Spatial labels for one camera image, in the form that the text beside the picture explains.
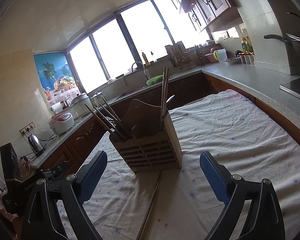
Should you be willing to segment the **steel chopstick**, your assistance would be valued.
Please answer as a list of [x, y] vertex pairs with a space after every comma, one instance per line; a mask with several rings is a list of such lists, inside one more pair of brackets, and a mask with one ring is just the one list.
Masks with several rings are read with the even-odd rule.
[[163, 111], [164, 95], [165, 95], [166, 72], [167, 72], [167, 67], [164, 66], [164, 71], [162, 76], [161, 105], [160, 105], [160, 126], [162, 125], [162, 111]]
[[160, 183], [160, 177], [161, 177], [161, 171], [159, 172], [157, 182], [155, 184], [155, 187], [154, 187], [152, 195], [151, 195], [151, 200], [149, 202], [149, 207], [147, 209], [146, 215], [145, 215], [145, 217], [142, 221], [142, 224], [140, 226], [140, 229], [138, 231], [138, 235], [136, 237], [136, 240], [143, 239], [143, 235], [144, 235], [144, 232], [146, 231], [146, 226], [147, 226], [147, 223], [150, 219], [151, 212], [152, 212], [152, 209], [153, 209], [153, 205], [154, 205], [154, 202], [155, 202], [155, 198], [156, 198], [156, 195], [157, 195], [157, 190], [158, 190], [158, 186], [159, 186], [159, 183]]

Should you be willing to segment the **bamboo chopstick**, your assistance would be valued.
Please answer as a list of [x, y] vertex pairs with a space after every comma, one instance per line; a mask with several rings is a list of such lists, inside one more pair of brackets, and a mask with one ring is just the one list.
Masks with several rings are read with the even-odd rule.
[[119, 132], [116, 128], [106, 119], [105, 116], [97, 115], [86, 103], [84, 104], [85, 107], [89, 110], [89, 112], [96, 118], [96, 120], [110, 133], [113, 137], [119, 141], [121, 139]]
[[130, 139], [132, 136], [129, 132], [129, 130], [125, 127], [125, 125], [122, 123], [122, 121], [119, 119], [117, 114], [114, 112], [114, 110], [110, 107], [110, 105], [107, 103], [105, 98], [102, 98], [103, 103], [100, 105], [104, 108], [104, 110], [108, 113], [109, 117], [116, 122], [117, 127], [120, 128], [120, 131], [123, 132], [123, 135], [125, 136], [125, 139]]

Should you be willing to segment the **metal fork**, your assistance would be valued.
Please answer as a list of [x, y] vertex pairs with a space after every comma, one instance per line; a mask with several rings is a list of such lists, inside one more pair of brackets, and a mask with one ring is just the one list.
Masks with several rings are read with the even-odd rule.
[[110, 117], [108, 117], [108, 116], [106, 116], [106, 119], [107, 119], [114, 127], [117, 126], [117, 122], [116, 122], [114, 119], [112, 119], [112, 118], [110, 118]]

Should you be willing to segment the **lower wooden cabinets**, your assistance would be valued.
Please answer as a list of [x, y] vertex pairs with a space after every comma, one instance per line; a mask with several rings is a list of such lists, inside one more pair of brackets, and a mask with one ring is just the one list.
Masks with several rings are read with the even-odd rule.
[[[300, 128], [287, 117], [268, 103], [253, 96], [251, 92], [247, 92], [237, 85], [232, 85], [229, 81], [224, 81], [211, 74], [196, 72], [185, 78], [170, 82], [168, 93], [176, 95], [170, 108], [184, 106], [187, 103], [194, 102], [194, 100], [202, 99], [206, 95], [216, 94], [227, 89], [242, 94], [254, 103], [300, 145]], [[160, 97], [161, 87], [157, 87], [120, 101], [112, 105], [112, 109], [121, 118], [125, 127], [131, 131], [135, 125], [160, 121], [160, 111], [155, 110], [155, 107], [159, 106]], [[105, 132], [106, 129], [102, 126], [102, 123], [94, 116], [86, 115], [78, 119], [71, 129], [56, 138], [53, 144], [47, 147], [46, 151], [31, 163], [31, 167], [35, 169], [51, 168], [62, 161], [66, 161], [70, 166], [70, 170], [74, 171], [88, 157]]]

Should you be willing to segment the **wooden cabinets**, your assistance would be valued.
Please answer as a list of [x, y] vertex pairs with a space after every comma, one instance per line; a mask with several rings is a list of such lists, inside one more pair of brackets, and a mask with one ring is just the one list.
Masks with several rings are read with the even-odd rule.
[[[202, 99], [206, 95], [216, 94], [227, 89], [242, 94], [254, 103], [300, 145], [300, 128], [287, 117], [268, 103], [253, 96], [251, 92], [247, 92], [237, 85], [232, 85], [229, 81], [224, 81], [211, 74], [196, 72], [185, 78], [170, 82], [168, 93], [176, 95], [170, 108], [184, 106], [187, 103], [194, 102], [194, 100]], [[160, 111], [155, 110], [155, 107], [159, 106], [160, 97], [161, 87], [157, 87], [120, 101], [112, 105], [112, 109], [121, 118], [125, 127], [131, 131], [135, 125], [160, 121]], [[74, 171], [88, 157], [105, 132], [106, 129], [102, 126], [102, 123], [94, 116], [86, 115], [78, 119], [71, 129], [56, 138], [53, 144], [47, 147], [46, 151], [31, 163], [31, 167], [35, 169], [51, 168], [62, 161], [66, 161], [70, 166], [70, 170]]]
[[224, 31], [243, 20], [235, 0], [171, 0], [178, 11], [185, 12], [195, 30]]

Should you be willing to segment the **white floral tablecloth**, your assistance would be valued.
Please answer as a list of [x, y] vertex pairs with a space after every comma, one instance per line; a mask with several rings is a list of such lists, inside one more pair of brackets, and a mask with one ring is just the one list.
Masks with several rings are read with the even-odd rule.
[[211, 181], [209, 152], [231, 174], [269, 179], [286, 239], [300, 231], [300, 146], [241, 94], [226, 90], [170, 111], [181, 168], [134, 173], [105, 134], [95, 147], [108, 163], [83, 209], [102, 239], [204, 239], [225, 205]]

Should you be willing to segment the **white red rice cooker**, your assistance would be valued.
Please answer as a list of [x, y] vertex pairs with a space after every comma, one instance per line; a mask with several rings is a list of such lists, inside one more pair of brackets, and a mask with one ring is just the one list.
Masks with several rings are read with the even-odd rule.
[[74, 117], [69, 112], [60, 113], [50, 120], [49, 126], [56, 135], [61, 135], [74, 126]]

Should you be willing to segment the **white electric pot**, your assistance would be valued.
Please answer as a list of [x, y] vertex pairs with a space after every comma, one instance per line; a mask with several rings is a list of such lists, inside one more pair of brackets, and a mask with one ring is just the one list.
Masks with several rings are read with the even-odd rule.
[[87, 93], [77, 94], [71, 104], [74, 106], [79, 117], [89, 114], [89, 109], [93, 109], [93, 105]]

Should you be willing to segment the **wooden utensil holder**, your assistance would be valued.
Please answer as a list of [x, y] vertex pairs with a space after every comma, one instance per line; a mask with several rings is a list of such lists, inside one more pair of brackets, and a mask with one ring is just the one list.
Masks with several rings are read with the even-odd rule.
[[160, 126], [160, 107], [134, 99], [121, 121], [132, 137], [117, 141], [109, 135], [109, 140], [134, 173], [182, 167], [181, 146], [168, 111]]

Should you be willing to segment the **small white cooker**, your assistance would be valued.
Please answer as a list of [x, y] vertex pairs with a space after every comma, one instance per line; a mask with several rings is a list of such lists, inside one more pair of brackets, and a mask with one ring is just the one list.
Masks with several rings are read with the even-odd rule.
[[107, 96], [103, 94], [103, 92], [97, 92], [93, 96], [90, 97], [90, 101], [93, 106], [98, 106], [100, 103], [104, 103], [104, 100], [108, 100]]

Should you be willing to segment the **plate on counter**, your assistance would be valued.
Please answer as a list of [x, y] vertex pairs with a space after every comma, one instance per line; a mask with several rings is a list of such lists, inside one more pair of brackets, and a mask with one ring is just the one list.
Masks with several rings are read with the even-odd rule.
[[223, 62], [226, 63], [226, 64], [237, 64], [237, 63], [241, 63], [241, 58], [240, 57], [234, 57], [234, 58], [226, 59]]

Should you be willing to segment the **white jug green lid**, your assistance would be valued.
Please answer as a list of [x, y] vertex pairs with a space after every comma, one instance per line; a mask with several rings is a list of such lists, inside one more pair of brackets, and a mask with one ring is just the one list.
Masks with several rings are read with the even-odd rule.
[[228, 59], [228, 55], [225, 49], [219, 49], [219, 50], [215, 50], [213, 52], [213, 57], [219, 62], [219, 63], [223, 63], [224, 60]]

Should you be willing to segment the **pink lidded container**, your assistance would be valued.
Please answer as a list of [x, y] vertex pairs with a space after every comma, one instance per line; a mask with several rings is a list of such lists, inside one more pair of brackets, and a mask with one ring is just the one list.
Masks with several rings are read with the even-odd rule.
[[204, 55], [210, 63], [218, 62], [218, 60], [215, 59], [215, 57], [214, 57], [214, 52], [217, 51], [217, 50], [220, 50], [220, 48], [219, 47], [213, 47], [213, 48], [210, 49], [209, 53]]

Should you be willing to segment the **yellow dish soap bottle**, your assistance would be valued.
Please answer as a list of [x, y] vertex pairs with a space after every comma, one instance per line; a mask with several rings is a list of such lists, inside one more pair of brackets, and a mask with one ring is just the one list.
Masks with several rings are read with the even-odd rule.
[[143, 51], [142, 51], [141, 53], [142, 53], [142, 57], [143, 57], [143, 59], [144, 59], [144, 61], [145, 61], [145, 64], [146, 64], [147, 66], [149, 66], [149, 65], [150, 65], [150, 62], [149, 62], [149, 60], [147, 59], [146, 54], [145, 54]]

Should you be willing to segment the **wall power socket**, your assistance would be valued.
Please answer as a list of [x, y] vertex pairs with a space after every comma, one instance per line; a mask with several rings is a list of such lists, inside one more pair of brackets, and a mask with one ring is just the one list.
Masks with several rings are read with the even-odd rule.
[[32, 131], [35, 127], [36, 127], [36, 124], [34, 121], [32, 121], [29, 124], [27, 124], [25, 127], [23, 127], [22, 129], [20, 129], [19, 132], [21, 133], [22, 136], [25, 136], [27, 133]]

